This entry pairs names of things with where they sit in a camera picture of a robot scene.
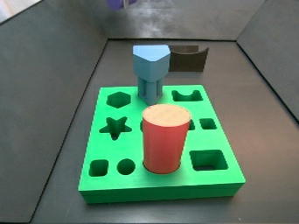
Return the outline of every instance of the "star-shaped hole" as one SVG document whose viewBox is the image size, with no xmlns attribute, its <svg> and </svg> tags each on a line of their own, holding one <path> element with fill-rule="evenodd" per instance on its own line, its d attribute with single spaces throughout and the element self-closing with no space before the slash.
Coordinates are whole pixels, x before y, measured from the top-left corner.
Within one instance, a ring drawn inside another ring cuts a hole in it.
<svg viewBox="0 0 299 224">
<path fill-rule="evenodd" d="M 126 117 L 121 117 L 120 119 L 113 119 L 110 117 L 106 118 L 106 126 L 98 130 L 98 133 L 107 133 L 113 141 L 117 140 L 121 132 L 130 132 L 132 129 L 125 126 Z"/>
</svg>

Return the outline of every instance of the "hexagonal hole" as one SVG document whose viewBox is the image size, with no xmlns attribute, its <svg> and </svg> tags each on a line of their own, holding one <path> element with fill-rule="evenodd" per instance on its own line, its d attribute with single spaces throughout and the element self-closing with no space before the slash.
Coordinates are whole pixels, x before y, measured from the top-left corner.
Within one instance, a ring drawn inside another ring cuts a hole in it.
<svg viewBox="0 0 299 224">
<path fill-rule="evenodd" d="M 122 108 L 129 103 L 130 95 L 122 92 L 116 92 L 106 97 L 106 105 L 116 109 Z"/>
</svg>

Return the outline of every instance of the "gray floor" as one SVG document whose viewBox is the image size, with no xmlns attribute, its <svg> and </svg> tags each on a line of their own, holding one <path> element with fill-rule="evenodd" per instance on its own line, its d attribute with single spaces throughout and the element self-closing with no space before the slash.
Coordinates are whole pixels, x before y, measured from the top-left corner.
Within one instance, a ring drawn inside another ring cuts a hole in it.
<svg viewBox="0 0 299 224">
<path fill-rule="evenodd" d="M 299 121 L 299 3 L 265 1 L 237 43 Z"/>
<path fill-rule="evenodd" d="M 169 73 L 165 85 L 202 84 L 246 183 L 233 198 L 87 206 L 77 192 L 98 88 L 133 86 L 132 45 L 209 48 L 204 73 Z M 33 222 L 297 222 L 299 129 L 232 42 L 109 40 L 41 196 Z"/>
</svg>

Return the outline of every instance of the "red cylinder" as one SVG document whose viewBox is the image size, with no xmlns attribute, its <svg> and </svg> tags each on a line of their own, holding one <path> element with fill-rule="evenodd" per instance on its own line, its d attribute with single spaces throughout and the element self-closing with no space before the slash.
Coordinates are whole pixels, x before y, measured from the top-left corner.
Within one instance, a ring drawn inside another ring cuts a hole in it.
<svg viewBox="0 0 299 224">
<path fill-rule="evenodd" d="M 144 168 L 165 174 L 180 167 L 189 111 L 172 104 L 156 104 L 142 113 Z"/>
</svg>

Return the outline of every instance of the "gray wall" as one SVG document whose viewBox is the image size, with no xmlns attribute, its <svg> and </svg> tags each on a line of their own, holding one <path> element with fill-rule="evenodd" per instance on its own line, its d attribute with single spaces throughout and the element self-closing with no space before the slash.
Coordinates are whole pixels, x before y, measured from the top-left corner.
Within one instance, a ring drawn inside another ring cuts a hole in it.
<svg viewBox="0 0 299 224">
<path fill-rule="evenodd" d="M 79 2 L 0 26 L 0 221 L 27 222 L 106 38 Z"/>
<path fill-rule="evenodd" d="M 85 2 L 110 39 L 236 40 L 264 0 L 137 0 L 117 11 Z"/>
<path fill-rule="evenodd" d="M 299 120 L 299 2 L 265 1 L 237 43 Z"/>
</svg>

